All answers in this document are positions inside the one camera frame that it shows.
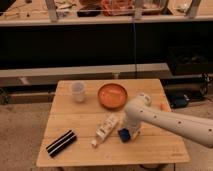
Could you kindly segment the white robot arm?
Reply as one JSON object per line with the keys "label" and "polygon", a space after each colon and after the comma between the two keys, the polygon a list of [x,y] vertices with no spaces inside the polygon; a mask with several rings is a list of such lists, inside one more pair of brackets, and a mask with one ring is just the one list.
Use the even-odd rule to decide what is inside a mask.
{"label": "white robot arm", "polygon": [[151,98],[140,93],[124,107],[122,126],[118,135],[123,143],[138,135],[141,123],[146,122],[187,138],[208,148],[213,148],[213,120],[151,107]]}

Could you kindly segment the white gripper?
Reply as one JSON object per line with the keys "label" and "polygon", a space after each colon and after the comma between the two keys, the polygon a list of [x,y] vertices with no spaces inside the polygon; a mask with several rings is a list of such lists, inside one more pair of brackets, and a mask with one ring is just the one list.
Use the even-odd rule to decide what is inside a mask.
{"label": "white gripper", "polygon": [[118,131],[118,135],[120,137],[120,140],[123,143],[126,143],[131,139],[129,131],[137,132],[141,128],[141,120],[125,114],[123,117],[123,127],[124,128]]}

